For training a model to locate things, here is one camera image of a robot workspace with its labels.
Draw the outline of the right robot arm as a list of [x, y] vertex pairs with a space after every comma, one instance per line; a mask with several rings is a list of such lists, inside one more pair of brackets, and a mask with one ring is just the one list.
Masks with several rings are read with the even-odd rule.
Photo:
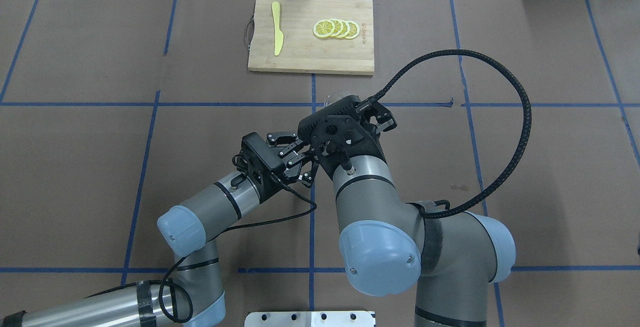
[[515, 264], [514, 237], [500, 221], [436, 201], [404, 202], [381, 153], [347, 152], [346, 166], [320, 156], [333, 183], [338, 247], [350, 285], [370, 297], [416, 287], [416, 327], [485, 327], [491, 284]]

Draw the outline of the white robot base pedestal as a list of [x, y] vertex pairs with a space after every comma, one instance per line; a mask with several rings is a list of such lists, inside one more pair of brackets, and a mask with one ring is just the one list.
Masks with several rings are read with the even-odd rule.
[[374, 311], [259, 311], [248, 314], [245, 327], [375, 327]]

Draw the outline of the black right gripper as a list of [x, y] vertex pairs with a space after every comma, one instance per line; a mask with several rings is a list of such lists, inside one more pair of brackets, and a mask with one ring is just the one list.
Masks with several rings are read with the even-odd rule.
[[338, 169], [345, 171], [354, 168], [355, 163], [351, 161], [359, 156], [372, 156], [382, 161], [386, 160], [380, 134], [395, 129], [398, 125], [393, 113], [382, 105], [379, 101], [374, 101], [370, 108], [371, 118], [375, 119], [375, 124], [368, 120], [359, 121], [348, 128], [347, 131], [334, 140], [322, 141], [318, 144], [310, 144], [320, 167], [330, 179]]

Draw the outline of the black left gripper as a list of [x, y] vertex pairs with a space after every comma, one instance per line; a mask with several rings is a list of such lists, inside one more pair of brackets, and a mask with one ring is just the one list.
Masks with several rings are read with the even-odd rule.
[[[302, 144], [295, 131], [270, 132], [267, 134], [267, 145], [270, 147], [295, 148]], [[260, 176], [262, 186], [260, 202], [266, 202], [280, 191], [293, 192], [290, 185], [299, 182], [310, 189], [316, 180], [319, 162], [311, 150], [292, 150], [285, 156], [285, 163], [278, 153], [263, 153], [260, 155]]]

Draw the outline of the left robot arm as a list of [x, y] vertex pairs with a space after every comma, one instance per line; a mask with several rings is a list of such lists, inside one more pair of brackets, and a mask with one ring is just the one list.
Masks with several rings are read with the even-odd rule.
[[[235, 170], [157, 220], [173, 263], [156, 279], [112, 287], [73, 302], [35, 312], [6, 315], [3, 327], [214, 327], [226, 317], [226, 291], [217, 238], [240, 229], [288, 222], [310, 215], [314, 202], [293, 188], [310, 187], [318, 148], [301, 132], [243, 136], [231, 162]], [[308, 210], [242, 224], [258, 206], [285, 191]]]

